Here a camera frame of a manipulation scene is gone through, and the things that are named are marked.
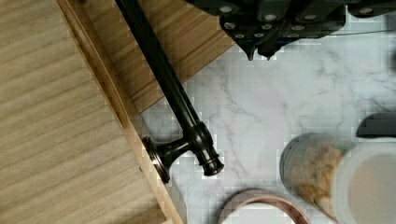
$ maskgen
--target wooden surface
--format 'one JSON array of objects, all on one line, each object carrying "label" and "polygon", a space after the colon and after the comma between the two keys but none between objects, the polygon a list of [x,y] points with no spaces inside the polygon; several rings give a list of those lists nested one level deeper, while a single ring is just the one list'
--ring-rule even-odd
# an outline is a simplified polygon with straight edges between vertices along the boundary
[{"label": "wooden surface", "polygon": [[56,3],[0,6],[0,223],[165,221]]},{"label": "wooden surface", "polygon": [[75,0],[58,0],[58,3],[64,13],[72,36],[79,46],[86,63],[90,66],[98,86],[102,87],[104,96],[111,104],[111,107],[114,108],[114,114],[119,118],[130,148],[134,152],[136,161],[146,176],[161,209],[168,221],[172,220],[175,224],[183,223],[180,215],[185,215],[186,213],[185,204],[184,202],[172,202],[161,178],[155,171],[149,155],[139,138],[139,135],[144,135],[146,128],[143,119],[137,112],[132,99],[127,96],[126,90],[120,84],[120,78],[116,74],[114,65],[106,53],[105,47],[100,41],[83,5]]},{"label": "wooden surface", "polygon": [[[195,75],[233,44],[220,29],[216,17],[183,0],[139,2],[181,81]],[[122,85],[138,111],[144,111],[161,99],[163,93],[120,10],[114,0],[87,0],[84,6]]]}]

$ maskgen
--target screw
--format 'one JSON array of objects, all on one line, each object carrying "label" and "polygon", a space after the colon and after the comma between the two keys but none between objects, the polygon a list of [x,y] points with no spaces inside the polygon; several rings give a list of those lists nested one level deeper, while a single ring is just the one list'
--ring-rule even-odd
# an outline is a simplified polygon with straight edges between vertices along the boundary
[{"label": "screw", "polygon": [[272,25],[269,23],[262,25],[263,30],[270,30],[271,28],[272,28]]},{"label": "screw", "polygon": [[302,31],[303,29],[305,29],[305,27],[302,25],[291,26],[291,30],[293,31]]},{"label": "screw", "polygon": [[235,38],[238,38],[238,39],[241,39],[241,38],[245,37],[244,34],[236,34],[234,36],[235,36]]},{"label": "screw", "polygon": [[264,18],[266,21],[274,21],[276,20],[276,15],[269,14],[269,15],[265,15]]},{"label": "screw", "polygon": [[368,14],[368,13],[370,13],[370,12],[372,12],[372,11],[373,11],[372,8],[370,8],[370,7],[364,7],[364,8],[362,8],[362,9],[359,11],[359,13],[360,13],[360,14]]},{"label": "screw", "polygon": [[220,12],[229,13],[233,11],[233,8],[230,6],[223,6],[219,8]]},{"label": "screw", "polygon": [[296,38],[299,37],[299,35],[288,35],[289,38]]},{"label": "screw", "polygon": [[263,37],[263,36],[264,36],[263,33],[256,33],[256,34],[254,34],[254,37],[257,37],[257,38],[260,38],[260,37]]},{"label": "screw", "polygon": [[312,21],[312,20],[315,20],[317,17],[318,17],[317,15],[306,15],[306,16],[304,17],[304,19],[305,19],[306,21]]},{"label": "screw", "polygon": [[224,23],[224,28],[227,30],[233,30],[235,28],[236,24],[234,22],[225,22]]}]

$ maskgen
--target black metal rod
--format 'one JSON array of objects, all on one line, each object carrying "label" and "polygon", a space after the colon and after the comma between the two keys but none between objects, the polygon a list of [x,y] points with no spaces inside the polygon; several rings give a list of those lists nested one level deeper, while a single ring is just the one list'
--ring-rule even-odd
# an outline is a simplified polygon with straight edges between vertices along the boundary
[{"label": "black metal rod", "polygon": [[136,0],[117,0],[116,2],[181,128],[185,131],[193,127],[199,122],[198,115],[179,82],[175,70],[169,63],[165,52],[163,52],[163,48],[149,25],[141,6]]}]

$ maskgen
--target wooden board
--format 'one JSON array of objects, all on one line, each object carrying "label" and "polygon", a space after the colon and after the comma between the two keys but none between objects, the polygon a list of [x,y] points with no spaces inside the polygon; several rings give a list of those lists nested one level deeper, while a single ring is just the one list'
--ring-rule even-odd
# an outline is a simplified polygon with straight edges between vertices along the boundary
[{"label": "wooden board", "polygon": [[81,54],[92,70],[97,84],[101,87],[104,96],[114,109],[114,114],[123,127],[124,135],[140,164],[152,192],[157,198],[167,221],[178,224],[186,222],[186,207],[178,188],[172,188],[177,202],[172,202],[161,178],[155,171],[146,149],[140,140],[147,129],[141,115],[137,112],[134,102],[128,97],[126,90],[120,84],[120,78],[115,71],[106,49],[100,41],[91,20],[83,5],[75,0],[58,0],[64,13],[65,20],[70,28]]},{"label": "wooden board", "polygon": [[[141,0],[154,32],[181,81],[215,60],[233,41],[216,17],[183,0]],[[122,85],[139,112],[163,97],[114,0],[86,0],[85,8],[110,55]]]},{"label": "wooden board", "polygon": [[0,223],[165,221],[56,3],[0,6]]}]

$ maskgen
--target round jar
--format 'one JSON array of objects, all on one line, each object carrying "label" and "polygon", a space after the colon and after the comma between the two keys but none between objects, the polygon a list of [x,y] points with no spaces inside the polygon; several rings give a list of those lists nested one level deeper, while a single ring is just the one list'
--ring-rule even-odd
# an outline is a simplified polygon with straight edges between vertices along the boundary
[{"label": "round jar", "polygon": [[396,220],[396,143],[308,133],[282,153],[286,189],[340,224],[392,224]]}]

